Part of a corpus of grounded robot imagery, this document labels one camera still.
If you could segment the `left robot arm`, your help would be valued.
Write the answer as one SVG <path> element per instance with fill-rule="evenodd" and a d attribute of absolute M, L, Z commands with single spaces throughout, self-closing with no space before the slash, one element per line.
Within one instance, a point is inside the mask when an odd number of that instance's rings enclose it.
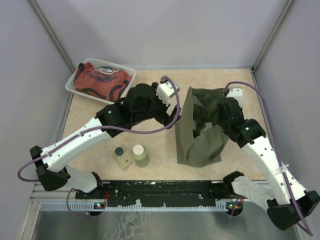
<path fill-rule="evenodd" d="M 179 87 L 175 83 L 139 83 L 132 87 L 126 97 L 105 106 L 83 127 L 63 140 L 41 148 L 34 146 L 30 154 L 35 160 L 36 174 L 42 187 L 55 191 L 67 187 L 97 199 L 103 195 L 104 186 L 97 173 L 72 168 L 69 163 L 76 157 L 105 140 L 123 132 L 131 133 L 135 125 L 155 119 L 169 129 L 179 118 L 177 104 L 168 114 L 170 99 L 178 97 Z"/>

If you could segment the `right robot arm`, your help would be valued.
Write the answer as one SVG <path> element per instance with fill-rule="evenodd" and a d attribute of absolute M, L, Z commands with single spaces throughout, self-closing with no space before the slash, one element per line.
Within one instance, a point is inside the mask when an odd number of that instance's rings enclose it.
<path fill-rule="evenodd" d="M 241 195 L 267 212 L 272 223 L 284 231 L 309 216 L 320 202 L 315 191 L 308 191 L 278 162 L 276 153 L 261 125 L 255 119 L 245 119 L 239 102 L 222 97 L 217 102 L 219 125 L 230 140 L 237 143 L 257 165 L 269 184 L 258 184 L 239 171 L 223 180 L 223 192 L 229 198 Z"/>

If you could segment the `green bottle white cap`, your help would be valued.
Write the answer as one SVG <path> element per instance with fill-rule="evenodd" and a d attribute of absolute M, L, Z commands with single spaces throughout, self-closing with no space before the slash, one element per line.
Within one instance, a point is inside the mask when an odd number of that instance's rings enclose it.
<path fill-rule="evenodd" d="M 136 144 L 132 148 L 132 157 L 134 159 L 135 164 L 140 168 L 145 168 L 150 163 L 148 151 L 141 144 Z"/>

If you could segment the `olive green canvas bag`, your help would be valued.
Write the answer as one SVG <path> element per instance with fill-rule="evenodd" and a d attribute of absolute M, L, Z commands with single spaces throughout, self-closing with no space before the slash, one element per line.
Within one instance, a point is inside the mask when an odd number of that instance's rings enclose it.
<path fill-rule="evenodd" d="M 218 124 L 217 102 L 224 97 L 222 88 L 188 89 L 180 119 L 174 125 L 178 164 L 202 168 L 221 161 L 229 140 Z"/>

